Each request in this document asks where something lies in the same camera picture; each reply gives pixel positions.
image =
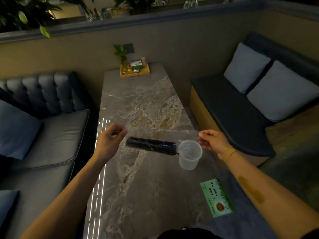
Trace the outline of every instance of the black chopsticks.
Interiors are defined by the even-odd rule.
[[[167,155],[176,155],[179,154],[177,152],[176,143],[153,140],[153,139],[145,139],[145,138],[136,138],[129,137],[126,140],[126,146],[131,148],[138,148],[152,152],[163,153]]]

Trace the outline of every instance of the marble table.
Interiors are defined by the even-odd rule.
[[[106,72],[98,134],[111,123],[197,132],[161,63],[151,74],[120,78]],[[219,178],[236,212],[213,218],[200,182]],[[183,170],[178,156],[125,147],[102,169],[87,204],[83,238],[149,238],[169,229],[197,226],[227,238],[276,238],[235,179],[209,152],[197,168]]]

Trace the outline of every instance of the plastic cup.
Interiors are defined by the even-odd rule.
[[[182,141],[178,147],[178,152],[180,154],[180,166],[185,170],[195,169],[203,154],[202,147],[193,140]]]

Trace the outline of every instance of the wooden tray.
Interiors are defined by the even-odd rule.
[[[126,77],[131,77],[131,76],[148,75],[150,73],[151,72],[150,72],[150,68],[149,68],[148,64],[146,65],[146,67],[140,69],[140,72],[138,72],[138,73],[134,73],[133,70],[132,70],[129,74],[124,75],[124,74],[122,74],[122,66],[121,66],[121,70],[120,70],[121,78],[126,78]]]

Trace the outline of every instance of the throw pillow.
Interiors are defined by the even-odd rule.
[[[23,159],[38,133],[41,122],[0,100],[0,154]]]
[[[0,227],[11,209],[17,194],[18,191],[0,190]]]
[[[224,76],[239,92],[245,93],[270,61],[271,58],[240,43]]]
[[[278,122],[318,96],[318,86],[275,61],[247,98],[265,117]]]

